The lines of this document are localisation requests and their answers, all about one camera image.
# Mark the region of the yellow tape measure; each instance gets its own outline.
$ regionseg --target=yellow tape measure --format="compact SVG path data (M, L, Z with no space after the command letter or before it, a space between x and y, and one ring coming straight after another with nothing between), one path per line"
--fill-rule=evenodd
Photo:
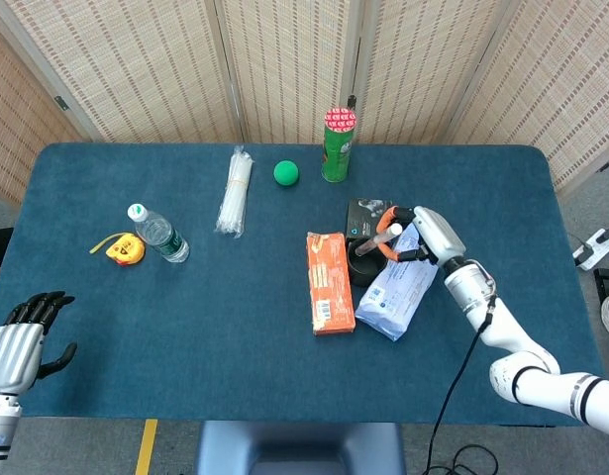
M90 249L88 253L94 254L97 252L106 242L112 238L119 237L108 249L106 249L106 255L117 262L119 265L130 265L136 264L144 257L146 252L146 246L144 242L133 235L132 233L116 233L110 235L102 240L95 247Z

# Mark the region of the bottle label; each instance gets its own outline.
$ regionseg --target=bottle label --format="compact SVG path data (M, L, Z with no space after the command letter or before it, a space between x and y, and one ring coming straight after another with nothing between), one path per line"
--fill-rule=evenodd
M156 250L158 250L163 255L173 255L181 249L183 245L183 237L178 233L178 231L172 228L172 236L169 237L167 242L158 245Z

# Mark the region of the orange box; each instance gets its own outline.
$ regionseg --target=orange box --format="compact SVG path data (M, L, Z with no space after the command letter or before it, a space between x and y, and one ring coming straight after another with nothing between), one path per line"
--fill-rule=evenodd
M309 233L306 249L313 334L352 332L355 312L344 235Z

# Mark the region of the cardboard box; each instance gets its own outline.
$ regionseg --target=cardboard box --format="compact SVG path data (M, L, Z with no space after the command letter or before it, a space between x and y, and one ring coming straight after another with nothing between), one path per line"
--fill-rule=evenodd
M309 233L306 248L313 334L352 332L355 312L344 235Z
M387 200L352 199L348 204L346 239L351 241L375 236L376 225L383 213L391 206L392 202Z

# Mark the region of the blue tablecloth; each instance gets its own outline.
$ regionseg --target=blue tablecloth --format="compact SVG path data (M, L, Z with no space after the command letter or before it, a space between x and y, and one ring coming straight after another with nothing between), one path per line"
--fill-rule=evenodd
M64 289L45 359L71 365L23 398L27 415L198 420L433 422L473 337L442 282L391 342L357 324L313 336L306 233L342 231L351 197L445 216L501 297L564 371L601 373L543 155L526 146L356 145L349 178L320 174L313 145L247 147L255 160L245 233L214 233L228 144L56 144L38 159L0 276L0 323L32 294ZM294 160L281 188L274 164ZM148 251L122 268L88 249L129 231L131 203L167 216L189 259ZM354 292L355 303L360 292ZM504 351L479 345L445 421L570 425L491 389Z

